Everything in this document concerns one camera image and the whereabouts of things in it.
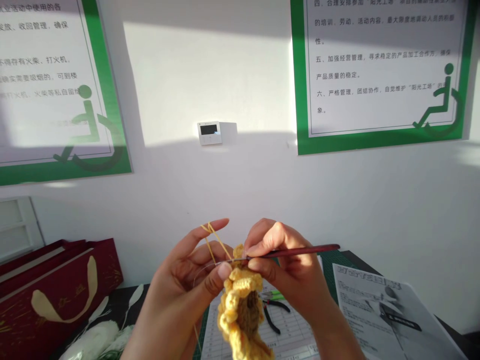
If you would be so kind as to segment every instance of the white window frame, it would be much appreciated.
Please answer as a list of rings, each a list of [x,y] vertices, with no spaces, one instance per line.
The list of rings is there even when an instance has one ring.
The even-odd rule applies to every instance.
[[[20,196],[3,198],[0,199],[0,206],[2,206],[2,203],[10,201],[15,201],[18,204],[21,221],[0,226],[0,241],[2,240],[2,232],[25,227],[28,236],[28,245],[20,249],[17,248],[12,251],[7,251],[7,253],[0,253],[0,264],[45,246],[30,197]]]

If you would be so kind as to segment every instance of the crochet hook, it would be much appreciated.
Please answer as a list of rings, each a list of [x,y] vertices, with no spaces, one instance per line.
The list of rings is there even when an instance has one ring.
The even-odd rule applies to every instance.
[[[246,256],[246,257],[228,260],[228,262],[231,263],[235,261],[251,260],[255,257],[264,258],[264,259],[281,258],[281,257],[287,257],[287,256],[293,256],[293,255],[323,253],[323,252],[333,251],[338,249],[340,249],[340,245],[328,244],[328,245],[318,245],[318,246],[309,246],[309,247],[298,247],[298,248],[286,249],[286,250],[272,250],[263,256]]]

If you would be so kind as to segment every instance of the display screen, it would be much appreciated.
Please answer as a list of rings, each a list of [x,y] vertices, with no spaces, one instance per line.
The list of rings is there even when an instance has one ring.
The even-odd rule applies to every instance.
[[[202,135],[217,134],[217,125],[205,125],[200,126],[200,133]]]

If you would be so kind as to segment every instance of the fingernail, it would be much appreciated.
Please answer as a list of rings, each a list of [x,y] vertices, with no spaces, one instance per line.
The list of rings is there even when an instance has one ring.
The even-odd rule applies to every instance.
[[[262,270],[262,264],[259,263],[258,261],[249,261],[248,262],[248,268],[254,272],[260,272]]]
[[[260,244],[256,244],[256,245],[253,245],[252,247],[250,247],[250,248],[245,252],[245,255],[253,254],[254,251],[259,248],[259,245],[260,245]]]
[[[218,276],[222,281],[227,280],[231,272],[232,266],[228,262],[224,261],[220,264],[220,267],[218,268]]]

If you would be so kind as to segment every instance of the gold rope handle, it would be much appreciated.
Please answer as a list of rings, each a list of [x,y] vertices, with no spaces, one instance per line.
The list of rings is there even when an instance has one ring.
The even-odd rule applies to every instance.
[[[89,309],[99,286],[97,277],[97,263],[95,262],[95,258],[93,256],[90,256],[88,259],[88,264],[86,266],[86,278],[88,283],[88,299],[85,307],[77,314],[77,316],[63,320],[47,296],[40,290],[34,290],[31,296],[31,307],[33,308],[33,311],[35,311],[38,316],[55,323],[71,324],[78,320]]]

